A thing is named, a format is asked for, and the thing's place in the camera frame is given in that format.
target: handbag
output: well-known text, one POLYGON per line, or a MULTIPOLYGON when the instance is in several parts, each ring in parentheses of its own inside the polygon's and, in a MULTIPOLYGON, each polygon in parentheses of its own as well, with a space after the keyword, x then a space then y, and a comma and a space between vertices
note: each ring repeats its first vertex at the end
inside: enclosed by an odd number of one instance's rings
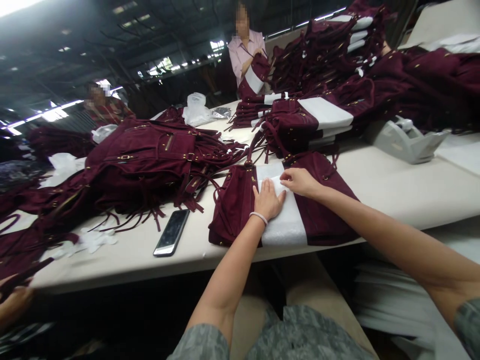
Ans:
MULTIPOLYGON (((318 152, 307 151, 294 155, 287 151, 277 134, 273 135, 284 154, 285 169, 305 168, 322 185, 336 189, 358 200, 352 190, 337 172, 338 156, 330 161, 318 152)), ((222 186, 216 186, 213 194, 215 209, 209 228, 208 241, 215 245, 230 246, 247 223, 254 211, 253 186, 257 186, 258 168, 252 162, 252 149, 263 141, 261 131, 257 132, 249 149, 247 161, 229 169, 222 186)), ((308 245, 335 246, 357 239, 359 236, 338 215, 322 204, 306 197, 294 195, 308 245)))
POLYGON ((238 85, 240 99, 256 96, 267 81, 270 73, 269 60, 261 53, 255 54, 245 76, 238 85))

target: hand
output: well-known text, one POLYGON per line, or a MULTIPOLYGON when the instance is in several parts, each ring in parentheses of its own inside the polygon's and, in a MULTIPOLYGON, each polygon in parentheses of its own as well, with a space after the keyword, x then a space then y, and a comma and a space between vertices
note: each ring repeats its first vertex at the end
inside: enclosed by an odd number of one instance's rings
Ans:
POLYGON ((276 217, 282 210, 287 192, 284 190, 277 197, 272 180, 266 178, 261 182, 260 194, 253 186, 255 194, 255 212, 263 215, 267 221, 276 217))
MULTIPOLYGON (((12 276, 1 280, 0 286, 11 277, 12 276)), ((15 323, 28 310, 33 297, 34 291, 32 288, 24 286, 17 287, 10 296, 7 297, 4 303, 0 304, 0 330, 5 330, 15 323)))
POLYGON ((296 194, 307 198, 313 198, 319 189, 324 188, 304 168, 289 168, 280 176, 281 184, 296 194))

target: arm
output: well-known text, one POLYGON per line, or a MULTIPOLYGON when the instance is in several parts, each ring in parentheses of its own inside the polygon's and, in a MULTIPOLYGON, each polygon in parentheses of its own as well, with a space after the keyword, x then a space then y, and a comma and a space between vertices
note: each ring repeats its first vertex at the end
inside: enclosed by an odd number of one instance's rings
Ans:
MULTIPOLYGON (((11 277, 1 280, 0 286, 11 277)), ((0 304, 0 334, 13 325, 28 310, 32 303, 33 295, 34 291, 30 287, 19 286, 0 304)))
POLYGON ((453 330, 458 307, 480 297, 480 265, 433 237, 319 184, 306 169, 288 169, 281 179, 293 192, 332 210, 414 278, 429 293, 453 330))
MULTIPOLYGON (((255 187, 253 192, 257 213, 262 214, 267 221, 279 214, 285 200, 285 191, 277 197, 271 180, 265 179, 260 194, 255 187)), ((186 330, 198 324, 211 324, 221 331, 228 346, 231 346, 235 311, 264 230, 263 220, 251 216, 211 276, 186 330)))
POLYGON ((237 79, 241 79, 243 76, 242 73, 242 63, 240 62, 240 58, 236 51, 233 51, 231 48, 228 48, 228 52, 230 53, 230 62, 231 68, 233 69, 233 73, 235 74, 237 79))

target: white bracelet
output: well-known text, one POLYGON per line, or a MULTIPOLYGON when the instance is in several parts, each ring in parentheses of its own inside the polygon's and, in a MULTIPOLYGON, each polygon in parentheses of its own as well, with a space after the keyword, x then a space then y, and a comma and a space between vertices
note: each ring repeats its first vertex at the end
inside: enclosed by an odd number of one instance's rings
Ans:
POLYGON ((263 222, 265 223, 265 226, 267 226, 267 225, 269 224, 269 222, 267 221, 267 219, 266 219, 262 214, 259 214, 258 212, 253 211, 253 212, 250 213, 250 216, 249 216, 249 217, 251 217, 252 215, 256 215, 256 216, 258 216, 260 219, 262 219, 263 222))

